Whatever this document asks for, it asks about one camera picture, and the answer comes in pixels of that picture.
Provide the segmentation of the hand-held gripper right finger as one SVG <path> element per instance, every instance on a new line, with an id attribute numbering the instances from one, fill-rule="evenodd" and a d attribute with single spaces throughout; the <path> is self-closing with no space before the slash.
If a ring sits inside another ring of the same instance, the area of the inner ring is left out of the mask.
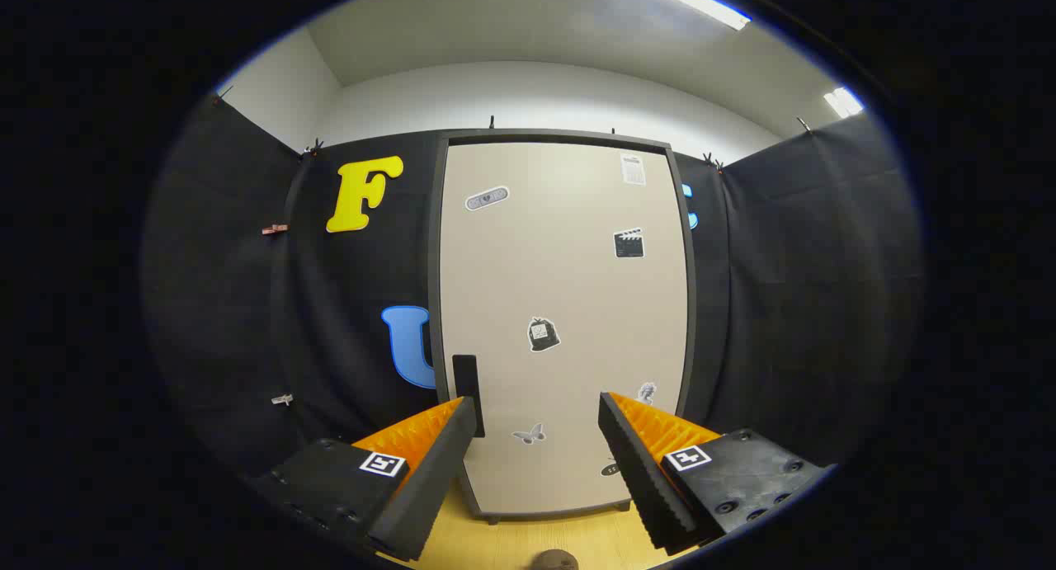
<path id="1" fill-rule="evenodd" d="M 597 425 L 653 547 L 670 555 L 747 533 L 834 470 L 750 428 L 719 434 L 611 391 Z"/>

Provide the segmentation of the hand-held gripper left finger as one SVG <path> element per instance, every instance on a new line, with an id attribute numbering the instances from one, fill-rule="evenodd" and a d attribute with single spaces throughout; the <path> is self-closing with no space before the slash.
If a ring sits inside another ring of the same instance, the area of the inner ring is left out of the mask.
<path id="1" fill-rule="evenodd" d="M 418 560 L 478 423 L 474 398 L 453 398 L 353 443 L 317 440 L 248 482 L 322 539 Z"/>

